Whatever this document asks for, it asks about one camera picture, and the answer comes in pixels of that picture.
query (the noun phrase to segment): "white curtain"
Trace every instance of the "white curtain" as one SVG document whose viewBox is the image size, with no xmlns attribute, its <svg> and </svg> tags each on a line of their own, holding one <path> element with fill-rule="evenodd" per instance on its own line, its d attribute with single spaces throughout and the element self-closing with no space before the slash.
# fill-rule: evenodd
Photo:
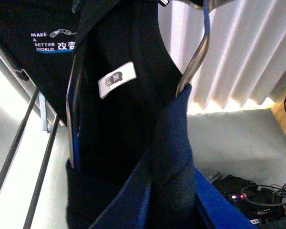
<svg viewBox="0 0 286 229">
<path fill-rule="evenodd" d="M 235 0 L 210 13 L 209 51 L 192 80 L 191 98 L 262 104 L 286 70 L 286 0 Z M 183 2 L 159 5 L 165 46 L 184 72 L 204 32 L 204 15 Z"/>
</svg>

